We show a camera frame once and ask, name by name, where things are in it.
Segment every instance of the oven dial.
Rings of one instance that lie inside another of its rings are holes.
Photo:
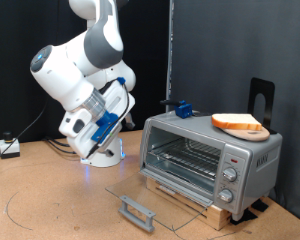
[[[218,197],[227,203],[230,203],[233,199],[232,192],[230,192],[228,189],[223,189],[221,192],[219,192]]]
[[[237,172],[233,168],[227,168],[223,171],[222,175],[229,181],[233,182],[237,179]]]

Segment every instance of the wooden block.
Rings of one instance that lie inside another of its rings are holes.
[[[175,190],[161,185],[151,178],[147,178],[147,188],[150,191],[158,194],[164,199],[182,208],[183,210],[187,211],[188,213],[193,214],[194,216],[198,215],[203,210],[204,206],[189,199],[188,197],[180,194]],[[198,219],[213,227],[214,229],[220,230],[230,222],[230,216],[231,213],[229,211],[211,205],[205,211],[203,211],[201,215],[198,216]]]

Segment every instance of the bread slice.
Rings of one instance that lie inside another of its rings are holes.
[[[251,114],[213,114],[212,124],[218,128],[258,130],[262,125]]]

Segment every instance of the wall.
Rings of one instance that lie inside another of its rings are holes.
[[[164,111],[169,0],[131,0],[119,11],[120,32],[125,46],[123,60],[135,71],[136,99],[132,115],[135,130],[145,120]],[[0,1],[0,139],[4,131],[17,136],[41,112],[47,94],[30,73],[30,62],[44,46],[60,45],[85,31],[67,0]],[[58,132],[64,110],[55,100],[21,142],[41,140]]]
[[[251,79],[274,82],[271,128],[283,145],[271,197],[300,218],[300,0],[174,2],[171,98],[246,113]]]

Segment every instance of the wooden table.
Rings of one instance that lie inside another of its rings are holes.
[[[278,204],[257,219],[215,231],[195,219],[172,232],[147,233],[119,212],[105,190],[139,171],[142,131],[120,133],[126,158],[117,166],[80,164],[45,142],[21,144],[21,157],[0,160],[0,239],[300,239],[300,220]]]

